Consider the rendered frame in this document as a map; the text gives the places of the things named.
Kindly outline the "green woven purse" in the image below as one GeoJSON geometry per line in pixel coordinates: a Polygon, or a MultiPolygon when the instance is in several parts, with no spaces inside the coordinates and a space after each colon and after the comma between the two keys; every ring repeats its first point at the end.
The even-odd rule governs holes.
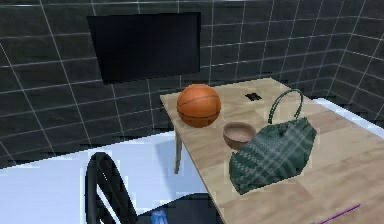
{"type": "Polygon", "coordinates": [[[303,101],[304,95],[299,89],[281,93],[271,106],[268,124],[231,155],[229,177],[240,195],[297,176],[303,171],[317,135],[308,119],[299,117],[303,101]],[[291,92],[300,96],[294,119],[274,124],[278,104],[291,92]]]}

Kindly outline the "blue small object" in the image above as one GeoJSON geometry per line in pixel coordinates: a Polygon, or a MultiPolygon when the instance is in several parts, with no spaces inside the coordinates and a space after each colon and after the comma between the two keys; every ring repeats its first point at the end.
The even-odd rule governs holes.
{"type": "Polygon", "coordinates": [[[167,216],[164,210],[157,210],[151,213],[152,224],[168,224],[167,216]]]}

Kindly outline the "orange basketball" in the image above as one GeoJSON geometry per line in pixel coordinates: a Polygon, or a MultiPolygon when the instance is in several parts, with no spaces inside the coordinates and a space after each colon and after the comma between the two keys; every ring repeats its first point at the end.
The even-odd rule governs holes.
{"type": "Polygon", "coordinates": [[[185,124],[203,128],[218,118],[221,101],[212,87],[205,84],[191,84],[179,94],[176,109],[185,124]]]}

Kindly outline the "black television set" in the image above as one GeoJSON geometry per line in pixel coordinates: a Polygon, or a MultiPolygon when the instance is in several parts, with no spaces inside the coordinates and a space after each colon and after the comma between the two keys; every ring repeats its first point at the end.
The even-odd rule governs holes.
{"type": "Polygon", "coordinates": [[[89,16],[105,84],[200,70],[199,12],[89,16]]]}

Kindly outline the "purple thin stick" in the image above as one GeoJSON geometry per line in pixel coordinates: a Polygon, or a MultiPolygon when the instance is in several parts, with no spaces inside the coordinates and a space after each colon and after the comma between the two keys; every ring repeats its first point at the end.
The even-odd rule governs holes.
{"type": "Polygon", "coordinates": [[[310,224],[327,224],[328,222],[330,222],[331,220],[334,220],[342,215],[345,215],[353,210],[356,210],[357,208],[361,207],[361,204],[357,204],[357,205],[354,205],[350,208],[347,208],[347,209],[344,209],[342,210],[341,212],[338,212],[330,217],[327,217],[321,221],[318,221],[318,222],[311,222],[310,224]]]}

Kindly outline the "brown wooden bowl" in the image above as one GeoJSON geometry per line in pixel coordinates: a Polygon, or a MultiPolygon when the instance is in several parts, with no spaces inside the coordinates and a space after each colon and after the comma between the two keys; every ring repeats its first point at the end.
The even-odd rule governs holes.
{"type": "Polygon", "coordinates": [[[223,127],[223,139],[233,150],[239,151],[255,135],[256,130],[244,122],[229,122],[223,127]]]}

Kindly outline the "black chair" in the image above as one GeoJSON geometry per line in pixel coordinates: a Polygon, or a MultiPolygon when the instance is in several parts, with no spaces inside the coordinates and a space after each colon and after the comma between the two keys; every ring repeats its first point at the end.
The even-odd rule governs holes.
{"type": "Polygon", "coordinates": [[[85,175],[85,214],[87,224],[117,224],[97,193],[100,188],[120,224],[152,224],[151,213],[164,210],[168,224],[224,224],[207,193],[194,193],[138,215],[112,158],[96,152],[85,175]]]}

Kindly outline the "light wooden table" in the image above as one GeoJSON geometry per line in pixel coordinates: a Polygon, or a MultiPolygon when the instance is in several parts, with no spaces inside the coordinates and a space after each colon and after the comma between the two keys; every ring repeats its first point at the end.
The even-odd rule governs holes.
{"type": "MultiPolygon", "coordinates": [[[[384,224],[384,139],[304,97],[301,115],[316,129],[313,150],[301,175],[240,195],[229,178],[232,151],[223,127],[234,121],[263,128],[276,98],[289,88],[271,78],[216,87],[217,120],[192,128],[178,116],[176,94],[161,101],[224,224],[310,224],[344,209],[361,207],[327,224],[384,224]],[[262,99],[251,101],[245,95],[262,99]]],[[[288,93],[274,119],[292,119],[300,96],[288,93]]]]}

